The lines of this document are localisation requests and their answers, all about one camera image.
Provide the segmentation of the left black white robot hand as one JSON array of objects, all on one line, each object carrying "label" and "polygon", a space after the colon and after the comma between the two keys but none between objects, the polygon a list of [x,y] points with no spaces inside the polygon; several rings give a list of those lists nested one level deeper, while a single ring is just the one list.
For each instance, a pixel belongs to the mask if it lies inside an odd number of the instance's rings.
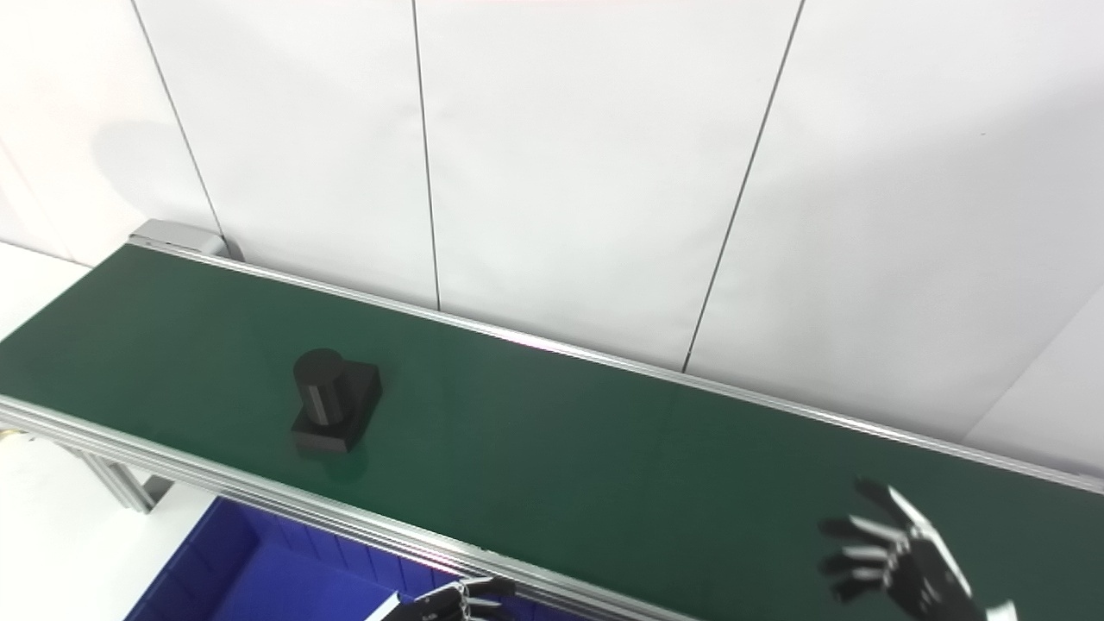
[{"label": "left black white robot hand", "polygon": [[516,594],[516,583],[500,577],[454,580],[402,601],[391,594],[367,620],[514,620],[502,597]]}]

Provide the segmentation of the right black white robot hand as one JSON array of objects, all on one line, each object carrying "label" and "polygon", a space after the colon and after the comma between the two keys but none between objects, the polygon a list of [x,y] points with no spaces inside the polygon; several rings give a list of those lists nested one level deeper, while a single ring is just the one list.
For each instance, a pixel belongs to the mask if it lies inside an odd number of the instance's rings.
[{"label": "right black white robot hand", "polygon": [[1017,606],[979,606],[938,528],[906,495],[875,480],[859,477],[854,490],[887,512],[887,524],[863,516],[825,518],[818,530],[841,543],[818,564],[832,580],[840,606],[863,596],[887,596],[912,620],[1017,620]]}]

